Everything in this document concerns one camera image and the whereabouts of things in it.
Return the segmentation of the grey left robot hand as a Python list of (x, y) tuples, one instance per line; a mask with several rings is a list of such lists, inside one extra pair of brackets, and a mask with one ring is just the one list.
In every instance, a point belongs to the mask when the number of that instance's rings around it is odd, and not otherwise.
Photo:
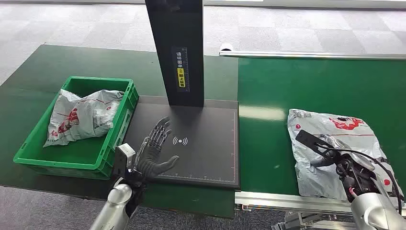
[(178, 155), (172, 156), (169, 160), (159, 163), (162, 145), (165, 143), (171, 130), (170, 118), (160, 119), (152, 128), (150, 134), (146, 136), (136, 153), (133, 170), (145, 178), (154, 178), (164, 172), (169, 171), (179, 161)]

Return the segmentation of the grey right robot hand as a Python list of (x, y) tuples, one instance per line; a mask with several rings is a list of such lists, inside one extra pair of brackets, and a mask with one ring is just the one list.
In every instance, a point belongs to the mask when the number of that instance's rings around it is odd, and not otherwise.
[[(345, 149), (345, 150), (351, 150), (351, 147), (344, 143), (343, 141), (333, 137), (332, 135), (329, 134), (320, 134), (318, 136), (321, 140), (325, 141), (327, 144), (331, 145), (332, 148), (334, 149)], [(329, 150), (326, 155), (329, 155), (329, 157), (321, 157), (318, 160), (312, 160), (311, 165), (314, 167), (325, 167), (325, 166), (330, 166), (334, 164), (335, 162), (340, 161), (344, 157), (349, 157), (349, 159), (356, 165), (360, 165), (363, 168), (366, 168), (369, 171), (374, 171), (375, 166), (367, 160), (366, 157), (363, 157), (357, 153), (354, 152), (349, 152), (349, 151), (332, 151)]]

